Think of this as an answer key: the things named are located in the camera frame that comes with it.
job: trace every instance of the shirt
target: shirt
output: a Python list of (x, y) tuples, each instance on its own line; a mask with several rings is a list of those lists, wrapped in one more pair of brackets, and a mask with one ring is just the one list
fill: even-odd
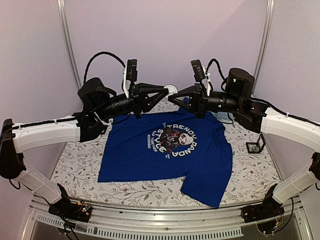
[(181, 192), (218, 208), (232, 172), (225, 127), (210, 112), (204, 119), (179, 111), (131, 115), (114, 125), (98, 182), (163, 180), (186, 176)]

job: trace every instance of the patterned table surface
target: patterned table surface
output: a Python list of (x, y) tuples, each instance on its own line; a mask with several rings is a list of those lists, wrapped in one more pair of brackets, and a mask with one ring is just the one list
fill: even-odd
[[(177, 111), (178, 106), (160, 102), (150, 113)], [(51, 180), (63, 185), (77, 199), (145, 207), (204, 206), (180, 192), (185, 177), (133, 182), (98, 182), (99, 170), (109, 131), (88, 142), (66, 144)], [(220, 206), (263, 199), (269, 187), (280, 181), (268, 150), (248, 154), (246, 142), (259, 135), (239, 124), (225, 124), (225, 137), (232, 146), (233, 168)]]

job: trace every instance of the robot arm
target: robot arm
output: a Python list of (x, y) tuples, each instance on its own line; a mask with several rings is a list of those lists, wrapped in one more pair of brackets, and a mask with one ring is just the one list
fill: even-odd
[(169, 93), (163, 86), (135, 84), (137, 60), (128, 60), (124, 70), (124, 82), (130, 81), (130, 85), (120, 95), (105, 87), (97, 77), (85, 82), (78, 91), (83, 102), (81, 112), (26, 124), (14, 124), (12, 119), (5, 120), (0, 135), (0, 176), (13, 179), (42, 196), (50, 205), (49, 213), (88, 222), (90, 206), (72, 203), (62, 185), (50, 181), (34, 167), (23, 162), (23, 153), (51, 144), (94, 140), (107, 129), (108, 125), (104, 122), (131, 112), (140, 118), (141, 112), (149, 112)]
[[(191, 61), (194, 86), (168, 97), (169, 101), (204, 118), (206, 111), (232, 113), (234, 120), (255, 133), (277, 135), (303, 144), (315, 151), (312, 165), (305, 166), (285, 181), (272, 186), (261, 204), (242, 209), (245, 222), (253, 222), (283, 214), (282, 204), (320, 181), (320, 124), (285, 114), (270, 103), (251, 98), (254, 77), (239, 68), (231, 68), (222, 85), (223, 92), (210, 91), (202, 84), (207, 79), (205, 68), (199, 60)], [(188, 102), (180, 97), (189, 97)]]

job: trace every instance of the blue object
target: blue object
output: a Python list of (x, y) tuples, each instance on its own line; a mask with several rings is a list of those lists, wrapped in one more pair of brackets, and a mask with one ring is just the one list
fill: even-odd
[(209, 112), (204, 119), (182, 108), (142, 114), (141, 119), (132, 115), (110, 131), (98, 182), (186, 176), (181, 192), (218, 208), (232, 172), (232, 148), (224, 131)]

